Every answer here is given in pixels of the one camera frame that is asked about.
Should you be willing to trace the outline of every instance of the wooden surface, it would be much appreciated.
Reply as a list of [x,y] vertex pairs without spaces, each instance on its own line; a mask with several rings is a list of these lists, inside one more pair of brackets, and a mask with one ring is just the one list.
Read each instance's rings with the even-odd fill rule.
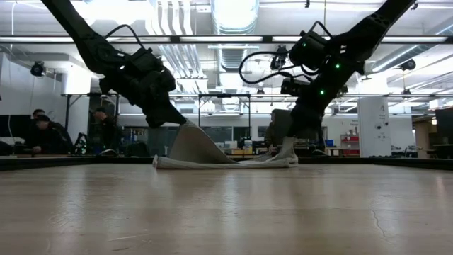
[[453,172],[0,172],[0,254],[452,254]]

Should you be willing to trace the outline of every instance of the ceiling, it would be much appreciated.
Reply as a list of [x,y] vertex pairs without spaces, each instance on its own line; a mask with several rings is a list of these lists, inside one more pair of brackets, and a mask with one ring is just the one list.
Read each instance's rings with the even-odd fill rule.
[[[14,1],[0,0],[0,35],[11,35],[12,25],[14,35],[66,35],[63,28],[53,18],[50,12],[40,3],[40,1],[18,1],[19,4],[14,6]],[[75,1],[77,4],[82,4],[81,1]],[[143,4],[147,1],[130,1],[131,6],[140,9],[140,2]],[[348,31],[357,22],[365,16],[371,14],[383,0],[336,0],[326,1],[326,10],[324,10],[324,1],[311,0],[310,8],[304,8],[304,1],[280,1],[280,0],[260,0],[260,8],[258,9],[258,20],[254,33],[257,35],[298,35],[301,30],[308,30],[314,21],[321,21],[326,24],[326,27],[332,34],[339,34]],[[194,34],[196,35],[211,35],[213,34],[213,25],[210,12],[209,0],[192,0],[190,24]],[[162,14],[162,7],[159,9],[159,15]],[[419,7],[413,11],[407,11],[402,18],[391,28],[389,35],[429,35],[427,34],[432,29],[438,27],[441,23],[451,20],[453,25],[453,2],[451,0],[431,0],[420,2]],[[92,28],[105,35],[108,31],[117,26],[115,21],[98,20],[92,24]],[[131,25],[139,35],[148,35],[145,29],[145,21],[137,20]],[[127,30],[121,30],[118,35],[129,35]],[[200,58],[200,64],[204,74],[207,77],[207,88],[214,89],[231,89],[227,84],[221,84],[219,76],[219,65],[217,63],[217,50],[208,48],[209,45],[197,45],[197,53]],[[252,51],[275,50],[277,45],[257,45],[259,48]],[[380,45],[376,52],[369,59],[367,65],[372,65],[373,62],[379,61],[394,53],[402,47],[411,47],[407,45]],[[134,52],[138,49],[136,45],[118,45],[116,46],[125,52]],[[156,54],[162,54],[157,45],[149,45]],[[22,52],[26,52],[27,59],[22,57],[22,60],[33,61],[33,56],[42,53],[59,53],[71,56],[71,59],[78,60],[82,64],[83,60],[77,52],[75,45],[14,45],[15,54],[18,56]],[[447,74],[453,71],[453,45],[438,45],[420,55],[413,58],[417,63],[417,67],[406,72],[403,79],[401,70],[390,69],[384,73],[370,75],[373,79],[381,79],[384,77],[387,80],[389,91],[392,93],[400,93],[403,91],[403,86],[413,88],[413,94],[431,94],[441,91],[449,93],[448,88],[453,89],[453,76]],[[250,80],[259,79],[267,74],[270,74],[269,62],[270,56],[258,56],[248,62],[246,70],[250,72],[246,74],[246,78]],[[55,62],[52,68],[66,68],[62,62]],[[360,83],[362,77],[353,75],[348,82],[350,93],[357,91],[357,83]],[[280,83],[282,78],[269,79],[261,84],[265,88],[266,93],[279,93]],[[240,84],[237,88],[238,93],[250,92],[254,94],[257,86],[249,86],[248,84]],[[414,100],[411,106],[421,106],[429,101],[429,98],[421,98]]]

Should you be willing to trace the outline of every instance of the person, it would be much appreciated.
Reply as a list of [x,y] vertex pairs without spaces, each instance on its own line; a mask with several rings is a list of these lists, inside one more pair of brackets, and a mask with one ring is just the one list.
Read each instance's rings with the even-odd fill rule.
[[32,119],[29,127],[29,132],[28,136],[25,138],[24,144],[28,148],[33,148],[34,146],[37,145],[38,138],[40,136],[40,131],[38,130],[38,127],[36,126],[36,118],[39,115],[45,115],[45,111],[43,109],[35,109],[32,113]]
[[120,146],[121,139],[121,130],[116,125],[116,121],[107,115],[103,107],[95,109],[94,118],[99,122],[101,128],[101,144],[104,149],[116,150]]
[[72,141],[64,127],[50,121],[46,115],[36,116],[36,127],[40,131],[33,154],[68,154],[72,149]]
[[274,124],[275,111],[274,110],[270,114],[270,119],[271,119],[271,121],[269,123],[268,129],[266,130],[264,142],[266,143],[268,148],[276,149],[278,145],[282,145],[282,141],[275,135],[275,124]]

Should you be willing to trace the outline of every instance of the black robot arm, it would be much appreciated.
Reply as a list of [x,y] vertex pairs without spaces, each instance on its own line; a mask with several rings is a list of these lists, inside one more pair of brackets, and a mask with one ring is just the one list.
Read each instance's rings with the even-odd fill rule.
[[[414,4],[415,0],[387,0],[379,10],[361,20],[346,33],[326,40],[314,32],[308,33],[289,52],[294,65],[317,77],[301,89],[291,112],[293,124],[289,136],[303,129],[318,130],[328,104],[338,95],[354,72],[364,74],[369,59],[390,27]],[[305,67],[315,70],[308,72]]]
[[104,75],[100,80],[103,94],[112,89],[139,106],[151,128],[165,122],[186,122],[168,95],[176,88],[176,80],[151,49],[140,43],[141,47],[132,55],[116,50],[107,38],[90,28],[70,0],[41,1],[74,40],[86,66]]

